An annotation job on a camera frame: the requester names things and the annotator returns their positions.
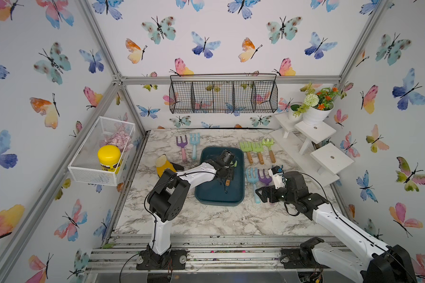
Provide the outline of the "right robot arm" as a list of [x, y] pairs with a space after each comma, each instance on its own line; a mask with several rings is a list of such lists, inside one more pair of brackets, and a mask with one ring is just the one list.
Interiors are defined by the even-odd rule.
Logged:
[[256, 196], [272, 204], [292, 205], [298, 215], [321, 225], [352, 253], [342, 252], [319, 237], [300, 244], [297, 260], [305, 267], [325, 266], [355, 283], [415, 283], [410, 254], [400, 245], [389, 246], [361, 229], [335, 210], [326, 195], [311, 193], [305, 174], [270, 170], [273, 185], [255, 190]]

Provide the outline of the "green fork wooden handle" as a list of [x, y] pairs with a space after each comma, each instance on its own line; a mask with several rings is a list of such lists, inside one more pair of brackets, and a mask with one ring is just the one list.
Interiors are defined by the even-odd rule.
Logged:
[[261, 165], [264, 165], [264, 159], [263, 159], [263, 145], [261, 142], [252, 142], [251, 143], [252, 151], [257, 153], [257, 157], [259, 159], [259, 163]]

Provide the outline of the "blue fork white handle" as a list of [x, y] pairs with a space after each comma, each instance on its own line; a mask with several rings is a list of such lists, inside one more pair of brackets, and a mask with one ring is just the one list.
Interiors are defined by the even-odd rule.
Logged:
[[192, 160], [197, 159], [197, 146], [200, 144], [201, 136], [199, 133], [190, 134], [190, 144], [192, 145]]

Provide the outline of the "blue rake white handle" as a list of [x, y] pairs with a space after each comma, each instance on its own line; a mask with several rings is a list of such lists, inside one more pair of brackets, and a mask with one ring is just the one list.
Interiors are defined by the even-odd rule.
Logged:
[[249, 183], [253, 186], [253, 196], [256, 204], [260, 204], [261, 200], [256, 193], [257, 190], [257, 182], [259, 181], [258, 169], [254, 167], [248, 167], [246, 169], [246, 178]]

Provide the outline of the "purple rake pink handle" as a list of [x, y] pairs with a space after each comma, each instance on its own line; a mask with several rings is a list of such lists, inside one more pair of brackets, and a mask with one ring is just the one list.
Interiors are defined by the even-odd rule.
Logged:
[[177, 136], [176, 137], [176, 143], [177, 143], [177, 146], [181, 148], [181, 156], [182, 156], [183, 162], [187, 162], [187, 154], [186, 154], [186, 151], [185, 151], [185, 147], [186, 147], [186, 145], [188, 145], [187, 136], [186, 135], [184, 137]]

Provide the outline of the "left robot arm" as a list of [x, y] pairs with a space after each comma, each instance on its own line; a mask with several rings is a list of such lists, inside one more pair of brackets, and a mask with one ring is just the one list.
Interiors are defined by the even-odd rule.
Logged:
[[175, 260], [185, 256], [184, 251], [171, 250], [172, 221], [181, 212], [189, 190], [216, 179], [225, 181], [234, 172], [235, 155], [229, 150], [187, 171], [164, 170], [156, 185], [144, 200], [145, 210], [155, 219], [152, 239], [146, 250], [136, 257], [137, 270], [163, 270], [184, 268]]

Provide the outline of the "green rake wooden handle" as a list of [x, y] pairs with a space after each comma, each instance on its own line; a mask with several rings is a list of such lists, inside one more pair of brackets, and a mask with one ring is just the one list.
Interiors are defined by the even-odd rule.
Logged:
[[235, 168], [237, 167], [237, 164], [238, 164], [238, 161], [235, 160], [229, 167], [228, 175], [225, 182], [226, 187], [229, 187], [231, 184], [231, 181], [234, 179], [234, 171], [235, 171]]
[[246, 154], [249, 163], [252, 165], [254, 163], [251, 152], [252, 152], [252, 143], [247, 141], [239, 142], [241, 150]]
[[275, 141], [274, 139], [263, 139], [262, 140], [262, 145], [266, 146], [269, 152], [269, 156], [270, 156], [270, 160], [272, 163], [276, 163], [276, 158], [275, 158], [275, 154], [272, 150], [272, 146], [274, 145]]

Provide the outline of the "purple fork pink handle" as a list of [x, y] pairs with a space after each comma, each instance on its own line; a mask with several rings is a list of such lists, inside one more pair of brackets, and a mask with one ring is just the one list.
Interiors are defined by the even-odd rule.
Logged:
[[258, 170], [259, 181], [262, 182], [265, 186], [269, 186], [272, 182], [272, 177], [266, 173], [265, 169]]

